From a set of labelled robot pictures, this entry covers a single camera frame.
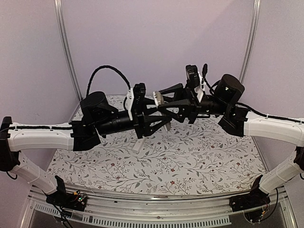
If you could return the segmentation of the white air conditioner remote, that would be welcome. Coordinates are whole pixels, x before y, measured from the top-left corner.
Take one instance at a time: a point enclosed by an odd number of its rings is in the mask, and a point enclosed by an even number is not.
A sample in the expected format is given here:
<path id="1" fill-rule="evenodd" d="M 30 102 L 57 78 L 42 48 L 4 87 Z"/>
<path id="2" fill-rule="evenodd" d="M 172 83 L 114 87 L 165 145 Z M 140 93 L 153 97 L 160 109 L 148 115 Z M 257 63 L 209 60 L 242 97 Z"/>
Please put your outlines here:
<path id="1" fill-rule="evenodd" d="M 152 96 L 157 108 L 159 108 L 159 106 L 162 107 L 162 105 L 165 104 L 164 98 L 159 91 L 154 91 Z M 171 129 L 171 122 L 166 123 L 164 125 L 164 129 L 166 130 L 166 132 L 168 132 Z"/>

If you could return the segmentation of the long white remote control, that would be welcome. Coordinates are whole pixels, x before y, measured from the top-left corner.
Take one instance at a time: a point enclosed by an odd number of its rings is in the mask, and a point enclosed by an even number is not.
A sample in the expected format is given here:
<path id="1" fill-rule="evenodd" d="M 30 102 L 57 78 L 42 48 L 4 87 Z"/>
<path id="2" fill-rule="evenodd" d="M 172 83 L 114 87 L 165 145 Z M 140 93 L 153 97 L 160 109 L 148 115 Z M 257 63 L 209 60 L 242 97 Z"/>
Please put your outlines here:
<path id="1" fill-rule="evenodd" d="M 141 148 L 143 147 L 144 143 L 145 143 L 145 138 L 141 138 L 141 139 L 137 139 L 137 141 L 135 142 L 132 151 L 135 154 L 138 154 L 141 150 Z"/>

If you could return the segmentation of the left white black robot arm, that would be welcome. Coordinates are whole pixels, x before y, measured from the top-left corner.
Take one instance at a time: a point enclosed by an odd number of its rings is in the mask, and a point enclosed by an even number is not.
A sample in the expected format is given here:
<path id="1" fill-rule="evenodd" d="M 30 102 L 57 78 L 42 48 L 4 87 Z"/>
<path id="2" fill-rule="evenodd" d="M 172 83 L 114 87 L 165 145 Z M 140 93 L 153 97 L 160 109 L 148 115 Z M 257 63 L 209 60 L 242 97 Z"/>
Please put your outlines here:
<path id="1" fill-rule="evenodd" d="M 137 137 L 143 138 L 171 121 L 170 117 L 154 115 L 157 109 L 147 108 L 154 101 L 145 99 L 145 95 L 129 91 L 126 101 L 128 109 L 119 111 L 109 105 L 103 92 L 93 92 L 80 102 L 82 119 L 63 124 L 24 125 L 14 123 L 10 116 L 4 117 L 0 127 L 0 170 L 24 178 L 52 196 L 60 206 L 67 206 L 71 197 L 64 181 L 48 175 L 20 152 L 27 149 L 88 151 L 108 134 L 135 130 Z"/>

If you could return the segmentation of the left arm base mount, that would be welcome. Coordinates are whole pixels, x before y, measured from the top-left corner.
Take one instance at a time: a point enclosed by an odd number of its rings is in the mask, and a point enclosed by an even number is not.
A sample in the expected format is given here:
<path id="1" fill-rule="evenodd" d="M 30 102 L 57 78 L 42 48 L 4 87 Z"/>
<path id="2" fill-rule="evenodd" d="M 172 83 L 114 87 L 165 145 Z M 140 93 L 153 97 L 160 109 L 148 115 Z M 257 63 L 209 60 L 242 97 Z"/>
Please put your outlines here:
<path id="1" fill-rule="evenodd" d="M 81 193 L 79 190 L 69 193 L 66 191 L 64 181 L 59 176 L 55 176 L 55 179 L 57 181 L 56 191 L 46 195 L 46 203 L 66 209 L 85 211 L 87 194 Z"/>

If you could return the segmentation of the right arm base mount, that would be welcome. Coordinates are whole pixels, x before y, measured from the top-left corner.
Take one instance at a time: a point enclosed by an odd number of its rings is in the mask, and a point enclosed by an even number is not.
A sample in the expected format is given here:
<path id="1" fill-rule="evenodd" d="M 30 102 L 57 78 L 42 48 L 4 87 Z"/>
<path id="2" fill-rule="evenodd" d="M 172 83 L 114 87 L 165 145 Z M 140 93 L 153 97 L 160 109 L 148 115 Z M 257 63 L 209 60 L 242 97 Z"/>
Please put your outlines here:
<path id="1" fill-rule="evenodd" d="M 269 193 L 264 193 L 259 187 L 254 187 L 249 193 L 229 198 L 229 206 L 233 212 L 252 209 L 270 203 Z"/>

